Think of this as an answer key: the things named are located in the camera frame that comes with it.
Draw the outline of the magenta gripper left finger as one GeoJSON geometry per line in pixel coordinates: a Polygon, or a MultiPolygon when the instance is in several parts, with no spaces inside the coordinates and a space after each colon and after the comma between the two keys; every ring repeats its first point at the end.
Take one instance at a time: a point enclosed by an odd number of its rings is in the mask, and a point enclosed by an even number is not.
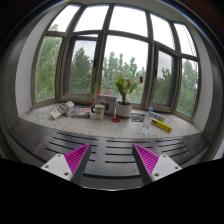
{"type": "Polygon", "coordinates": [[[42,169],[79,185],[90,154],[91,145],[87,143],[66,155],[56,154],[42,166],[42,169]]]}

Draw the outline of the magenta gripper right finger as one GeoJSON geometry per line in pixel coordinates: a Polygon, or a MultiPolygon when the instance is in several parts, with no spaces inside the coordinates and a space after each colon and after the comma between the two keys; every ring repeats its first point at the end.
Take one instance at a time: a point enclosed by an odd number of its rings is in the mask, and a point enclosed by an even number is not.
{"type": "Polygon", "coordinates": [[[132,146],[132,154],[144,185],[181,170],[181,167],[168,155],[158,155],[138,144],[132,146]]]}

